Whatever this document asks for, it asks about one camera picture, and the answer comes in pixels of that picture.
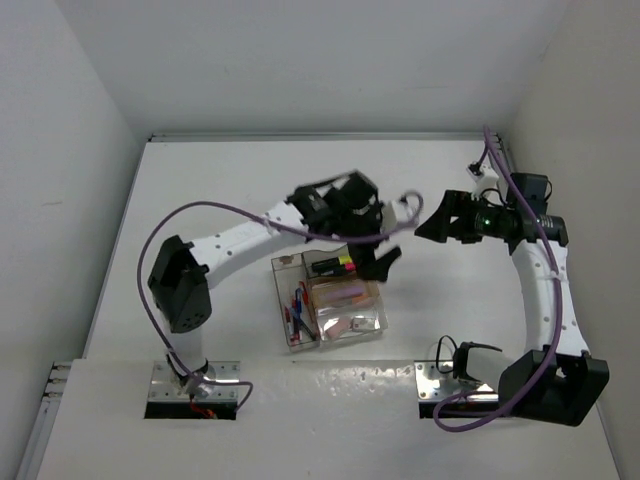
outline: white table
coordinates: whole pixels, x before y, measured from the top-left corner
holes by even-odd
[[[398,236],[403,257],[381,288],[390,323],[383,338],[295,356],[269,259],[256,262],[216,288],[204,326],[207,357],[240,360],[242,378],[256,382],[238,421],[142,419],[163,350],[137,297],[135,264],[166,213],[196,199],[263,212],[297,185],[358,168],[382,199],[423,192],[426,218],[445,189],[472,187],[465,166],[481,151],[479,139],[149,143],[86,359],[72,369],[39,478],[617,478],[595,410],[577,429],[513,420],[452,435],[418,420],[411,360],[433,358],[441,335],[522,354],[520,287],[497,240]],[[150,249],[145,280],[164,238],[240,221],[214,209],[184,212]]]

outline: purple cable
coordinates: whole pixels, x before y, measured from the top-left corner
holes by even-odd
[[[538,233],[538,236],[542,240],[544,248],[547,252],[547,256],[549,257],[549,264],[551,266],[551,270],[556,274],[558,274],[559,273],[558,262],[556,261],[556,257],[553,254],[553,250],[551,249],[551,244],[549,243],[549,239],[547,238],[547,235],[545,234],[543,228],[538,223],[535,212],[531,209],[531,207],[525,200],[524,196],[522,195],[522,193],[520,192],[520,190],[518,189],[514,181],[511,179],[511,174],[509,172],[509,169],[507,168],[506,164],[500,157],[500,154],[498,153],[495,145],[493,144],[491,140],[491,131],[487,126],[484,127],[484,141],[485,141],[485,152],[487,151],[489,152],[489,155],[493,159],[493,162],[495,163],[495,165],[500,170],[502,177],[505,179],[505,181],[509,185],[509,189],[515,195],[518,203],[523,208],[527,216],[533,220],[533,224],[536,228],[536,232]],[[462,398],[466,398],[470,395],[477,394],[478,392],[473,392],[473,391],[461,392],[461,393],[452,395],[448,398],[445,398],[443,401],[438,403],[433,410],[433,420],[435,421],[436,425],[438,425],[441,429],[447,432],[453,432],[453,433],[468,432],[469,430],[474,430],[478,427],[481,427],[483,425],[486,425],[487,423],[492,422],[498,417],[509,415],[509,413],[511,412],[511,409],[515,407],[518,404],[518,402],[520,402],[520,400],[522,400],[525,397],[525,395],[527,395],[527,393],[529,393],[529,391],[538,382],[538,380],[540,380],[540,378],[544,374],[547,367],[551,364],[551,361],[553,360],[556,350],[558,349],[558,344],[560,343],[560,334],[562,333],[562,284],[560,283],[560,280],[557,278],[553,279],[553,293],[555,296],[555,325],[553,329],[553,339],[551,340],[551,345],[544,359],[542,360],[542,363],[540,364],[538,369],[534,372],[534,374],[531,376],[531,378],[527,381],[527,383],[525,383],[522,386],[522,388],[511,398],[511,400],[506,402],[497,410],[489,413],[487,416],[479,420],[476,420],[475,422],[471,422],[466,425],[460,425],[456,427],[444,424],[439,418],[440,411],[445,406],[450,405],[451,403],[457,400],[460,400]]]
[[[303,236],[303,237],[306,237],[306,238],[309,238],[309,239],[313,239],[313,240],[324,240],[324,241],[327,241],[327,242],[351,243],[351,244],[375,243],[375,242],[380,242],[382,240],[386,240],[390,236],[395,235],[396,233],[398,233],[398,232],[400,232],[402,230],[406,230],[408,228],[414,228],[415,227],[415,224],[416,224],[416,222],[418,220],[418,217],[420,216],[420,212],[422,212],[422,209],[424,207],[424,199],[422,198],[422,195],[420,195],[420,193],[418,193],[417,191],[414,191],[414,190],[408,190],[407,192],[404,193],[402,198],[406,198],[406,197],[409,197],[409,196],[415,197],[418,200],[418,208],[416,209],[416,212],[414,213],[414,215],[407,222],[398,223],[396,228],[390,230],[389,232],[385,232],[383,234],[378,234],[378,235],[369,235],[369,236],[366,236],[366,237],[330,237],[330,236],[326,236],[326,235],[319,235],[319,234],[315,234],[315,233],[309,233],[309,232],[305,232],[304,230],[298,230],[296,228],[289,227],[287,225],[283,225],[283,224],[280,224],[280,223],[277,223],[277,222],[273,222],[271,220],[268,220],[265,217],[261,217],[259,215],[254,215],[253,213],[247,212],[246,210],[242,210],[241,208],[234,207],[234,206],[231,206],[231,205],[227,205],[227,204],[224,204],[224,203],[219,203],[219,202],[210,202],[210,201],[207,201],[207,200],[199,200],[199,201],[196,201],[196,202],[190,202],[190,203],[187,203],[185,205],[182,205],[181,207],[178,207],[174,211],[169,213],[166,217],[164,217],[160,221],[160,223],[158,223],[158,225],[156,225],[154,227],[154,229],[149,234],[149,237],[145,240],[144,245],[142,246],[142,250],[140,251],[140,256],[138,257],[138,265],[137,265],[137,268],[136,268],[136,281],[137,281],[137,286],[138,286],[138,295],[140,296],[140,301],[142,302],[142,306],[144,307],[144,310],[147,313],[147,316],[149,317],[149,320],[151,320],[151,324],[153,325],[153,328],[155,329],[155,331],[158,334],[158,336],[160,337],[160,340],[162,340],[162,343],[164,343],[164,346],[167,348],[167,351],[169,352],[169,355],[171,355],[171,358],[176,363],[176,365],[178,365],[184,372],[186,372],[187,376],[193,382],[195,382],[195,386],[198,386],[198,385],[200,385],[202,383],[207,384],[207,385],[212,385],[212,386],[229,386],[228,383],[219,383],[219,382],[216,382],[214,380],[208,380],[208,379],[204,378],[202,375],[196,374],[196,373],[192,372],[191,370],[189,370],[187,368],[187,366],[184,364],[184,362],[180,359],[180,357],[176,354],[175,349],[173,348],[173,345],[171,344],[171,342],[169,341],[167,336],[164,334],[164,332],[162,331],[162,327],[160,327],[160,325],[158,324],[157,320],[153,316],[153,312],[151,311],[151,307],[149,306],[149,302],[147,301],[147,298],[146,298],[145,293],[144,293],[144,286],[143,286],[143,283],[142,283],[142,264],[144,262],[144,258],[146,256],[146,254],[147,254],[147,250],[149,250],[149,246],[151,245],[151,242],[153,241],[155,236],[158,234],[160,229],[162,227],[164,227],[165,224],[169,220],[171,220],[173,217],[175,217],[178,213],[180,213],[180,212],[182,212],[184,210],[187,210],[189,208],[192,208],[192,207],[205,206],[205,207],[220,208],[222,210],[228,210],[230,212],[237,213],[238,215],[242,215],[243,217],[247,217],[250,220],[253,220],[254,222],[258,222],[258,223],[262,223],[262,224],[268,224],[269,226],[273,227],[276,230],[286,231],[286,232],[293,233],[293,234],[296,234],[296,235],[300,235],[300,236]],[[253,383],[248,382],[248,381],[240,381],[240,382],[236,382],[235,385],[249,388],[248,391],[247,391],[247,394],[238,403],[238,406],[235,409],[235,411],[238,412],[238,410],[240,410],[240,408],[247,402],[247,400],[251,396],[251,393],[253,392]]]

